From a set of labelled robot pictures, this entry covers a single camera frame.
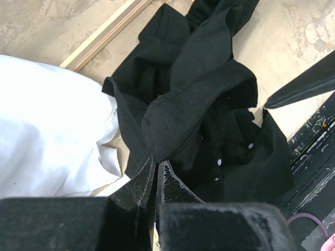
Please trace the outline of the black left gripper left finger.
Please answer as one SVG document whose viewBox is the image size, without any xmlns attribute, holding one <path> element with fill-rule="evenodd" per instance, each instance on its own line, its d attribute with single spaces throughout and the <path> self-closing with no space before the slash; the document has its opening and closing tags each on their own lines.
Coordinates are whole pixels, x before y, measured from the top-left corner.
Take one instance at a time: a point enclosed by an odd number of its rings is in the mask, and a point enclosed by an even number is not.
<svg viewBox="0 0 335 251">
<path fill-rule="evenodd" d="M 107 197 L 1 200 L 1 250 L 151 250 L 157 165 Z"/>
</svg>

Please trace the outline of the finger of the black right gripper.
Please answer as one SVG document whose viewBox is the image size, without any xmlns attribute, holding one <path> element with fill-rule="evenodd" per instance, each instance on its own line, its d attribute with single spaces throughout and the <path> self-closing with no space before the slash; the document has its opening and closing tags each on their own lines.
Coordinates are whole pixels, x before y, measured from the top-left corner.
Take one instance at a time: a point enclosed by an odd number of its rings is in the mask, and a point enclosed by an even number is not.
<svg viewBox="0 0 335 251">
<path fill-rule="evenodd" d="M 272 94 L 264 108 L 276 109 L 330 91 L 334 91 L 334 52 Z"/>
</svg>

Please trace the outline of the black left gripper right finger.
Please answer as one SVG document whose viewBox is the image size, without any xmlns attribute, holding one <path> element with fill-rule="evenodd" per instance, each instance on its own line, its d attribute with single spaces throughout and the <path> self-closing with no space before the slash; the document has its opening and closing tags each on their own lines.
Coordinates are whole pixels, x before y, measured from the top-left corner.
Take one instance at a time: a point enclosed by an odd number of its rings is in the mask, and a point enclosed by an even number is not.
<svg viewBox="0 0 335 251">
<path fill-rule="evenodd" d="M 286 220 L 266 203 L 208 203 L 174 173 L 158 169 L 161 250 L 295 250 Z"/>
</svg>

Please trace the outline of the black button shirt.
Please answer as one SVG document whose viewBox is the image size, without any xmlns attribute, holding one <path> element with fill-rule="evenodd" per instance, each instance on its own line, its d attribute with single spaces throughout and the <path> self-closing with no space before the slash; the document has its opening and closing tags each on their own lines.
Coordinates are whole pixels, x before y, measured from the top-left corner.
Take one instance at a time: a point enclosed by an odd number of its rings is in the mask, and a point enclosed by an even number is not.
<svg viewBox="0 0 335 251">
<path fill-rule="evenodd" d="M 286 136 L 267 111 L 254 123 L 256 76 L 233 58 L 232 38 L 256 6 L 195 1 L 182 15 L 164 4 L 104 80 L 130 151 L 128 177 L 153 158 L 206 202 L 272 203 L 293 189 Z"/>
</svg>

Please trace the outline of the white hanging shirt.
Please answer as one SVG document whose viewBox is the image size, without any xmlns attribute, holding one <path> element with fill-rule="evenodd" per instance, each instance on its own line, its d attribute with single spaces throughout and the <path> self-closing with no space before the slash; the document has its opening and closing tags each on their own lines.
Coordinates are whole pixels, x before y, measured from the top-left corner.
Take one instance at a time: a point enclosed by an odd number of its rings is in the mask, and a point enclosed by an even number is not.
<svg viewBox="0 0 335 251">
<path fill-rule="evenodd" d="M 129 181 L 117 103 L 96 81 L 1 55 L 1 198 L 108 196 Z"/>
</svg>

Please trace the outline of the wooden clothes rack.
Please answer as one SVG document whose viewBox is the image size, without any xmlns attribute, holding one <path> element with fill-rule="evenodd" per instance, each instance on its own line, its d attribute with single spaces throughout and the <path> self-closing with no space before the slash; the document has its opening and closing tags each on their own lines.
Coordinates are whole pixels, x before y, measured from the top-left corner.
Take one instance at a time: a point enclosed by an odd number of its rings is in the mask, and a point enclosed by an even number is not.
<svg viewBox="0 0 335 251">
<path fill-rule="evenodd" d="M 186 14 L 193 1 L 125 1 L 60 67 L 102 77 L 114 70 L 137 44 L 137 35 L 164 3 Z"/>
</svg>

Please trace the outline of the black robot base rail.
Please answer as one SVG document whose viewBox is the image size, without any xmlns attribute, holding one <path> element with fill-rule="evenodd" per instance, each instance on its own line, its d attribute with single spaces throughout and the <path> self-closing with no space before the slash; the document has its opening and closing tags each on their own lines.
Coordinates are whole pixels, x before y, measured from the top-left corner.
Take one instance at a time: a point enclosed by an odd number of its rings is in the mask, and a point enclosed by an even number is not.
<svg viewBox="0 0 335 251">
<path fill-rule="evenodd" d="M 288 142 L 295 187 L 276 201 L 289 218 L 309 213 L 289 225 L 297 250 L 320 250 L 324 231 L 334 233 L 334 95 L 306 121 Z"/>
</svg>

